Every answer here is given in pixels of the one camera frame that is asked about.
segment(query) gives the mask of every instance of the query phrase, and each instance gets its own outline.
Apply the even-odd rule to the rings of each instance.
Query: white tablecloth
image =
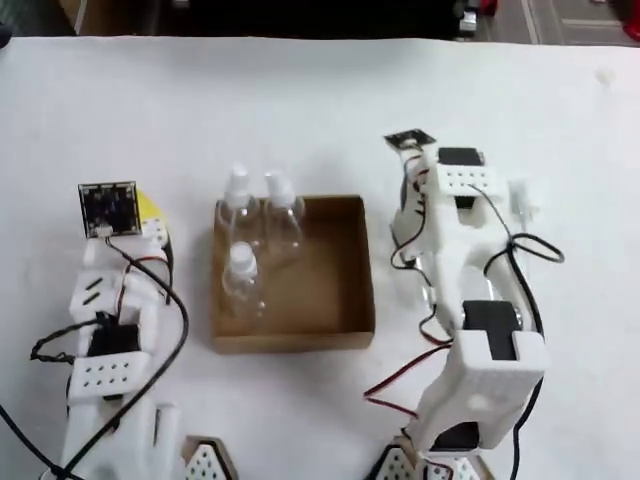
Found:
[[[426,349],[419,279],[388,265],[401,171],[384,134],[420,127],[542,181],[531,260],[553,366],[522,432],[521,478],[635,476],[640,454],[640,56],[623,48],[422,40],[14,39],[0,52],[0,401],[57,460],[68,367],[28,361],[70,322],[83,250],[76,184],[138,181],[166,211],[192,316],[153,395],[189,433],[221,437],[242,479],[359,479],[406,418],[362,392]],[[288,171],[301,193],[358,193],[377,331],[367,350],[218,356],[210,348],[211,215],[232,162]],[[163,343],[178,316],[167,312]],[[73,348],[73,341],[60,348]],[[443,358],[386,398],[415,406]],[[498,478],[510,439],[487,459]],[[43,467],[0,426],[3,478]]]

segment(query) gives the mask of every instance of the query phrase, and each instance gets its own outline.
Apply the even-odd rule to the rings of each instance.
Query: hole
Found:
[[[89,305],[91,302],[93,302],[99,296],[100,296],[100,292],[94,293],[93,295],[89,296],[84,302],[82,302],[82,305]]]
[[[102,282],[102,277],[98,278],[97,280],[94,280],[93,282],[91,282],[89,285],[87,285],[87,287],[85,288],[85,290],[89,291],[91,290],[93,287],[95,287],[96,285],[99,285],[100,282]]]

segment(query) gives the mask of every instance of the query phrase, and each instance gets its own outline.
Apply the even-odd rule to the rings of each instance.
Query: cable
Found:
[[[511,267],[511,270],[515,275],[516,280],[520,284],[520,288],[522,289],[522,292],[524,293],[524,296],[527,299],[527,303],[529,304],[531,317],[533,318],[536,331],[540,335],[542,335],[542,338],[544,338],[544,326],[542,324],[542,317],[540,316],[540,310],[538,309],[538,304],[536,303],[536,299],[533,295],[533,292],[531,291],[531,287],[529,287],[529,284],[527,283],[527,280],[524,277],[524,274],[522,273],[522,270],[520,269],[518,262],[516,261],[515,252],[518,248],[520,248],[525,252],[528,252],[538,258],[542,258],[543,260],[547,260],[553,263],[563,263],[565,261],[564,253],[562,253],[562,251],[559,248],[555,247],[554,245],[550,244],[546,240],[543,240],[542,238],[536,235],[532,235],[530,233],[516,233],[515,235],[512,235],[511,231],[509,230],[509,227],[507,227],[507,224],[504,221],[504,218],[498,211],[498,208],[496,207],[496,205],[489,198],[489,196],[482,189],[476,187],[475,185],[469,185],[469,186],[474,190],[477,190],[478,192],[480,192],[480,194],[485,198],[485,200],[489,202],[489,205],[497,215],[498,219],[502,223],[508,235],[506,247],[504,248],[504,250],[498,252],[497,254],[495,254],[489,259],[489,261],[487,262],[487,264],[483,269],[484,274],[487,275],[489,268],[491,267],[491,265],[495,260],[500,258],[502,255],[505,255],[505,254],[507,255],[509,266]],[[547,255],[538,250],[534,250],[525,245],[522,245],[521,243],[518,243],[516,241],[519,238],[524,238],[524,239],[536,242],[542,247],[549,250],[553,255]],[[536,402],[538,401],[538,397],[540,396],[540,390],[542,389],[542,380],[543,379],[540,379],[540,381],[536,384],[536,386],[533,387],[531,396],[529,397],[529,402],[527,403],[524,411],[522,412],[522,415],[513,426],[513,466],[511,469],[511,477],[510,477],[511,480],[516,479],[516,477],[518,476],[518,469],[520,468],[520,429],[524,426],[524,424],[527,422],[527,420],[531,416],[531,412],[533,411],[533,408],[535,407]]]
[[[422,195],[422,201],[426,201],[426,197],[424,195]],[[421,269],[419,269],[419,268],[417,268],[415,266],[415,261],[413,261],[412,263],[407,262],[404,265],[398,265],[395,262],[396,255],[398,255],[404,248],[406,248],[407,246],[409,246],[413,242],[415,242],[418,239],[418,237],[420,235],[422,235],[422,232],[424,231],[424,227],[425,227],[425,225],[427,223],[427,212],[426,212],[426,209],[423,209],[422,211],[419,211],[418,213],[422,217],[422,219],[420,221],[420,227],[418,228],[418,231],[412,237],[410,237],[408,240],[406,240],[405,242],[401,243],[400,245],[398,245],[396,247],[396,249],[391,254],[391,258],[389,259],[389,263],[391,264],[391,267],[395,268],[396,270],[413,270],[414,272],[418,272],[422,276],[422,278],[424,279],[426,284],[429,285],[430,287],[432,287],[433,285],[431,284],[431,280],[429,280],[429,277],[427,277],[427,275]]]
[[[156,261],[162,262],[167,266],[167,269],[169,270],[169,287],[173,288],[173,274],[171,272],[171,267],[169,266],[169,262],[167,260],[165,260],[162,257],[157,257],[157,256],[148,256],[148,257],[136,258],[136,261],[138,261],[138,262],[148,262],[150,260],[156,260]],[[122,286],[120,287],[120,294],[118,295],[118,300],[116,302],[116,318],[118,320],[120,320],[120,313],[122,312],[122,301],[124,300],[124,291],[126,290],[124,281],[125,281],[126,276],[131,271],[132,267],[133,267],[133,264],[129,263],[126,266],[126,268],[124,269],[124,272],[122,274]]]
[[[45,338],[42,338],[36,342],[34,347],[31,349],[31,356],[29,357],[29,360],[39,360],[45,363],[68,363],[69,365],[73,365],[73,362],[76,359],[76,357],[74,357],[73,355],[60,352],[55,356],[51,356],[51,355],[40,355],[38,352],[44,345],[55,340],[56,338],[64,337],[65,335],[71,332],[74,332],[76,330],[80,330],[83,327],[88,327],[90,325],[104,325],[105,323],[108,323],[108,320],[104,317],[100,317],[100,318],[95,318],[93,320],[87,320],[86,322],[77,323],[75,325],[70,325],[66,328],[57,330],[53,332],[51,335],[48,335]]]
[[[60,473],[63,471],[61,467],[59,467],[58,465],[53,463],[51,460],[49,460],[49,458],[44,453],[42,453],[38,449],[38,447],[36,447],[33,443],[31,443],[31,440],[29,440],[27,436],[22,432],[22,430],[20,430],[20,427],[16,425],[16,423],[13,421],[11,416],[7,413],[7,411],[4,409],[2,405],[0,405],[0,417],[2,417],[2,419],[5,421],[9,429],[15,434],[15,436],[18,437],[18,440],[20,440],[22,444],[25,447],[27,447],[27,449],[38,458],[38,460],[40,460],[47,467],[49,467],[51,472]],[[71,478],[72,480],[83,480],[81,477],[78,477],[77,475],[71,475],[71,474],[68,475],[66,478]]]
[[[187,313],[187,309],[184,306],[184,303],[182,303],[182,300],[173,291],[173,289],[169,285],[167,285],[167,283],[165,283],[161,278],[159,278],[155,273],[153,273],[151,270],[145,267],[142,263],[140,263],[138,260],[136,260],[125,251],[113,245],[108,237],[105,239],[105,243],[110,248],[112,248],[113,250],[117,251],[120,255],[122,255],[122,257],[125,260],[127,260],[129,263],[131,263],[135,268],[140,270],[142,273],[148,275],[154,282],[156,282],[160,287],[162,287],[167,292],[167,295],[169,295],[174,302],[176,302],[176,305],[178,305],[178,309],[180,310],[180,313],[182,315],[182,325],[183,325],[182,334],[180,336],[180,339],[178,340],[178,343],[176,344],[172,352],[169,354],[167,359],[158,368],[156,373],[153,374],[153,376],[133,396],[133,398],[131,398],[131,400],[129,400],[125,405],[123,405],[122,408],[118,410],[118,412],[113,417],[111,417],[111,419],[107,423],[105,423],[104,426],[100,430],[98,430],[95,433],[95,435],[91,437],[89,441],[80,450],[78,450],[75,456],[64,467],[64,471],[58,473],[57,475],[58,480],[64,480],[66,478],[74,478],[73,476],[71,476],[71,471],[73,470],[73,468],[76,467],[78,463],[80,463],[80,461],[94,447],[94,445],[98,443],[105,434],[111,431],[115,427],[115,425],[117,425],[122,420],[122,418],[127,414],[127,412],[129,412],[129,410],[131,410],[140,401],[140,399],[151,389],[151,387],[155,385],[158,379],[167,371],[167,369],[174,362],[174,360],[182,350],[182,347],[184,347],[184,344],[187,340],[187,336],[189,334],[189,314]]]
[[[39,360],[41,362],[50,362],[50,363],[68,363],[69,365],[73,365],[73,362],[75,361],[75,357],[73,355],[68,355],[66,353],[61,352],[58,355],[51,356],[51,355],[40,355],[38,352],[44,345],[46,345],[47,343],[57,338],[63,337],[76,330],[80,330],[83,327],[87,327],[90,325],[103,325],[106,322],[107,322],[107,319],[103,316],[100,316],[100,318],[88,320],[86,322],[81,322],[75,325],[70,325],[69,327],[57,330],[56,332],[53,332],[51,335],[48,335],[47,337],[42,338],[36,342],[35,346],[31,350],[30,360]],[[69,380],[67,381],[67,396],[69,392],[70,380],[71,380],[71,377],[69,377]],[[44,455],[44,453],[42,453],[31,442],[31,440],[29,440],[26,437],[26,435],[22,432],[22,430],[20,430],[18,425],[13,421],[9,413],[4,409],[4,407],[2,407],[2,405],[0,405],[0,416],[5,421],[7,426],[11,429],[11,431],[16,435],[16,437],[18,437],[18,440],[20,440],[22,444],[25,447],[27,447],[27,449],[31,453],[33,453],[42,463],[44,463],[47,467],[49,467],[49,470],[51,471],[51,473],[60,474],[61,472],[63,472],[62,467],[56,465],[51,460],[49,460]],[[78,477],[77,475],[68,475],[67,478],[71,478],[74,480],[82,480],[81,477]]]
[[[453,342],[453,338],[449,338],[447,340],[441,340],[439,338],[434,337],[430,333],[425,332],[424,329],[423,329],[423,327],[427,323],[429,323],[429,321],[431,321],[433,318],[435,318],[436,311],[438,309],[438,304],[434,303],[432,308],[433,308],[433,310],[431,311],[431,314],[427,318],[421,320],[420,323],[418,324],[418,330],[420,330],[420,335],[422,335],[425,340],[431,342],[436,347],[441,347],[443,345],[450,345],[451,342]]]
[[[378,400],[377,398],[372,398],[372,396],[375,395],[376,393],[378,393],[379,391],[384,390],[385,388],[387,388],[393,382],[398,380],[402,375],[407,373],[409,370],[411,370],[413,367],[415,367],[419,363],[423,362],[427,358],[431,357],[434,353],[437,353],[440,350],[446,350],[446,349],[449,349],[449,348],[451,348],[450,344],[441,345],[439,347],[433,348],[431,350],[428,350],[428,351],[418,355],[416,358],[411,360],[409,363],[407,363],[406,365],[401,367],[398,371],[396,371],[395,373],[389,375],[383,381],[381,381],[377,385],[374,385],[369,390],[364,392],[364,394],[363,394],[364,399],[367,402],[375,403],[376,405],[382,405],[384,407],[389,407],[389,408],[392,408],[392,409],[397,410],[399,412],[406,413],[407,415],[410,415],[413,418],[418,418],[418,414],[416,412],[414,412],[413,410],[409,410],[408,408],[402,407],[402,406],[397,405],[395,403],[387,402],[385,400]]]

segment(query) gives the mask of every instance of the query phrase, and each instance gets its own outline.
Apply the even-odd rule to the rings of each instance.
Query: perforated plastic panel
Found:
[[[150,358],[144,352],[76,358],[69,401],[120,395],[139,389]]]
[[[487,195],[502,195],[506,189],[506,183],[498,179],[492,168],[442,164],[436,165],[427,185],[429,189],[437,187],[443,195],[462,197],[481,195],[469,185],[474,185]]]
[[[210,445],[200,445],[187,465],[186,480],[230,480],[224,473],[216,451]]]
[[[376,480],[411,480],[415,470],[400,447],[389,450]]]
[[[453,462],[451,460],[438,460],[438,463],[443,463],[454,469],[453,479],[449,478],[449,472],[444,468],[427,465],[426,480],[481,480],[471,462],[464,457],[455,458]]]

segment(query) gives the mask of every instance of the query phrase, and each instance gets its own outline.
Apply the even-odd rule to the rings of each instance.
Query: white bottle cap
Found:
[[[229,208],[243,208],[249,203],[249,172],[244,165],[234,165],[231,170],[227,187],[224,191],[224,201]]]
[[[231,245],[229,268],[237,278],[251,279],[258,274],[258,263],[251,245],[245,242],[236,242]]]
[[[269,199],[276,207],[290,207],[296,201],[296,194],[293,186],[282,172],[274,171],[265,175],[267,188],[269,189]]]

